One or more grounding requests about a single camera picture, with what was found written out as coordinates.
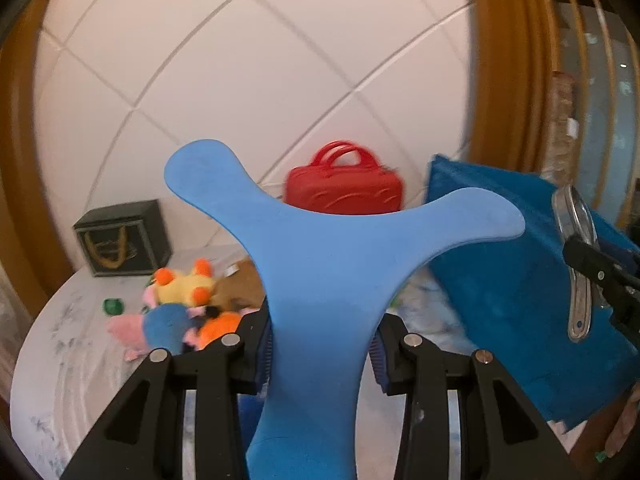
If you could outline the black square gift box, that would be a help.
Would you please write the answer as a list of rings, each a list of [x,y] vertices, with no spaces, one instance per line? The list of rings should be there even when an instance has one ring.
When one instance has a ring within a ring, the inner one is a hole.
[[[172,255],[158,200],[89,210],[74,231],[91,273],[100,278],[152,275]]]

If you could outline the brown bear plush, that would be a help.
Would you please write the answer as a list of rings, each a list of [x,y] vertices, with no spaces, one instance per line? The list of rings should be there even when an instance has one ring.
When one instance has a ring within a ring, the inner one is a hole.
[[[224,271],[217,281],[213,305],[223,311],[259,309],[265,299],[262,280],[250,258],[241,259]]]

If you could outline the pink pig plush orange dress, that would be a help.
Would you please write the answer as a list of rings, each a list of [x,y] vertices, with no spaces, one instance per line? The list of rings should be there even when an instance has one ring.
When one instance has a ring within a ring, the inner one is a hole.
[[[203,350],[211,342],[234,333],[240,325],[241,318],[242,315],[236,312],[222,312],[216,318],[192,318],[192,326],[186,330],[183,342],[195,350]]]

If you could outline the green bottle cap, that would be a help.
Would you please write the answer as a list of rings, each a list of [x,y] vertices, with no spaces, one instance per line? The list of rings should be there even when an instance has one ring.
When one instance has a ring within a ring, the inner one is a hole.
[[[103,311],[108,316],[122,315],[125,310],[124,303],[120,298],[106,298],[102,304]]]

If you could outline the blue long-eared plush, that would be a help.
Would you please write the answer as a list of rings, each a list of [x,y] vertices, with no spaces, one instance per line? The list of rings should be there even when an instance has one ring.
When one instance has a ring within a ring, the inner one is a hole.
[[[248,450],[254,479],[355,478],[360,379],[390,300],[443,252],[525,230],[518,208],[482,188],[372,216],[288,206],[215,140],[179,148],[164,175],[172,192],[242,244],[265,289],[273,347],[266,404]]]

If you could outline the red plastic carry case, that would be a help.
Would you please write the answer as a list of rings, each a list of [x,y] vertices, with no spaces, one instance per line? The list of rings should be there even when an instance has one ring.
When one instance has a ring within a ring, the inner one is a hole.
[[[404,181],[368,148],[338,140],[288,173],[283,201],[322,214],[389,214],[402,208]]]

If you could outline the yellow orange duck plush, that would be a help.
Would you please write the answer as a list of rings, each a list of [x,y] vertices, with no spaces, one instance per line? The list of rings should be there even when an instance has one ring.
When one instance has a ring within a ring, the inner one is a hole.
[[[188,274],[160,268],[154,273],[152,286],[157,304],[207,307],[212,304],[216,288],[214,268],[206,259],[196,260]]]

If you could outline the blue storage bin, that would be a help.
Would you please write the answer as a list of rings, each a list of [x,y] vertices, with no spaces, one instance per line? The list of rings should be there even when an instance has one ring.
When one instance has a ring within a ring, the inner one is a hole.
[[[574,428],[638,380],[639,352],[600,308],[585,340],[568,339],[570,274],[553,218],[553,184],[435,156],[427,200],[458,188],[486,188],[510,200],[524,216],[525,233],[450,250],[430,269],[469,340],[498,358],[545,420]]]

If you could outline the pink pig plush blue dress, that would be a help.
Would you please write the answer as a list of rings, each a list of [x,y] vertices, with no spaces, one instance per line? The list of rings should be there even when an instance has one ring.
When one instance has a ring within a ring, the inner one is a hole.
[[[141,359],[157,348],[178,356],[192,327],[192,318],[182,304],[160,304],[145,313],[117,315],[107,322],[108,333],[124,347],[126,362]]]

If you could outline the wooden door frame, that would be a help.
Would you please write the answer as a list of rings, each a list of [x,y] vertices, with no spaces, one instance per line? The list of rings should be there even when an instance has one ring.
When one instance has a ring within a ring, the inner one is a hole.
[[[538,172],[548,128],[552,45],[544,0],[474,0],[477,44],[468,161]]]

